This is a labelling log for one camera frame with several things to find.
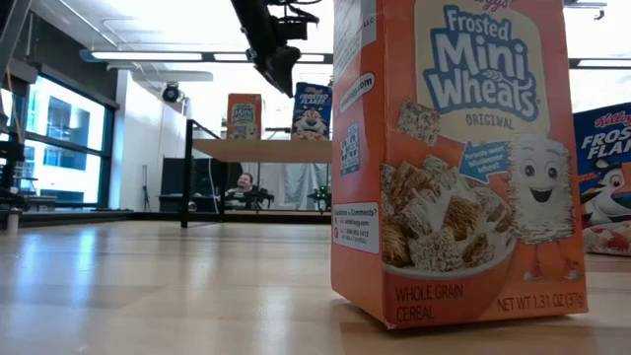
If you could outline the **orange Frosted Mini Wheats box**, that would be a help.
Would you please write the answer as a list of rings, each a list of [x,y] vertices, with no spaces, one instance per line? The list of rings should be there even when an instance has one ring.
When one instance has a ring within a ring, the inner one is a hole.
[[[260,140],[261,118],[261,94],[228,94],[228,139]]]
[[[563,0],[333,0],[332,289],[388,328],[588,309]]]

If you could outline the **blue Frosted Flakes box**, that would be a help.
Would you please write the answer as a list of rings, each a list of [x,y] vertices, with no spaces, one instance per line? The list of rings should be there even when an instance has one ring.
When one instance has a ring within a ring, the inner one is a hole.
[[[574,120],[585,249],[631,256],[631,103]]]
[[[327,141],[330,136],[332,88],[299,82],[294,98],[291,139]]]

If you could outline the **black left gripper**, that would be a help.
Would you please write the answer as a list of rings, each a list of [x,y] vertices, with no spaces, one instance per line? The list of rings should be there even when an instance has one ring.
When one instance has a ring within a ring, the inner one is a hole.
[[[249,44],[255,69],[280,93],[294,97],[293,68],[301,51],[289,40],[307,40],[320,18],[301,8],[320,0],[230,0]]]

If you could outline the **long ceiling light fixture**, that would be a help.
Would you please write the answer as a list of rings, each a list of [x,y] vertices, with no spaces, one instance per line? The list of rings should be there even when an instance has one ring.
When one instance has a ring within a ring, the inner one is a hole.
[[[246,63],[244,52],[195,52],[195,51],[105,51],[82,49],[79,56],[85,62],[155,62],[190,63],[224,62]],[[631,57],[625,58],[570,58],[569,67],[581,70],[631,70]]]

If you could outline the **wooden shelf with black frame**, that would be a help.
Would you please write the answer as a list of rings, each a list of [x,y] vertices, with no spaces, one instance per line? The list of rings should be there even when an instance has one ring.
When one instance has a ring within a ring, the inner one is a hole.
[[[269,224],[305,224],[328,225],[329,214],[260,214],[227,215],[219,207],[214,215],[195,217],[189,211],[192,188],[192,152],[198,151],[219,161],[228,163],[271,163],[271,164],[330,164],[332,162],[332,143],[330,141],[309,140],[225,140],[212,133],[194,119],[185,125],[184,168],[182,197],[179,203],[178,219],[183,228],[190,222],[229,222],[229,223],[269,223]]]

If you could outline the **black equipment stand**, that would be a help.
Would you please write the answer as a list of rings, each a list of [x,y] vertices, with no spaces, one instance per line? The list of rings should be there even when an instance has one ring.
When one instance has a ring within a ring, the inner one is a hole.
[[[12,192],[14,172],[19,162],[24,160],[24,145],[17,141],[0,141],[0,211],[9,211],[25,205],[25,199],[18,192]]]

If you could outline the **person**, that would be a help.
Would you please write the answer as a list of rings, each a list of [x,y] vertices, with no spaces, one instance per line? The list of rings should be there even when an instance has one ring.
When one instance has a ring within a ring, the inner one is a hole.
[[[226,192],[225,206],[232,209],[250,209],[253,187],[253,177],[249,173],[242,173],[238,179],[237,186]]]

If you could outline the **window with dark frame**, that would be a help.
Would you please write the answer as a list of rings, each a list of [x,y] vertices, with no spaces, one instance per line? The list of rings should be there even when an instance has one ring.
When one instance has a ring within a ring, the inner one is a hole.
[[[46,76],[0,88],[0,112],[24,160],[13,187],[32,210],[85,209],[109,203],[114,111]]]

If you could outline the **white hanging cloth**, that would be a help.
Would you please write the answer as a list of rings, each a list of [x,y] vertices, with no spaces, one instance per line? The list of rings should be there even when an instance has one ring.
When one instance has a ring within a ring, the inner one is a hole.
[[[315,163],[241,163],[243,171],[253,176],[254,184],[266,189],[274,200],[263,200],[268,210],[317,211],[310,198],[316,189],[328,184],[328,164]]]

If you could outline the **thin black tripod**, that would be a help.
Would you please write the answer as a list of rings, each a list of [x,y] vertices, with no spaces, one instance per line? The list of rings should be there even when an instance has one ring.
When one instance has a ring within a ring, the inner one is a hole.
[[[148,193],[148,166],[142,165],[142,201],[143,212],[151,212],[151,203]]]

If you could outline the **black aluminium table frame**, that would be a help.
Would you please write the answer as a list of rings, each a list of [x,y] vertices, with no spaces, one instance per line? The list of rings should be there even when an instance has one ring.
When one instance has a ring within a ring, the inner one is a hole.
[[[181,222],[176,212],[45,212],[24,213],[19,219],[21,228],[51,227],[64,225],[99,224],[122,221]],[[190,213],[188,223],[253,223],[253,224],[305,224],[330,225],[328,214],[209,214]]]

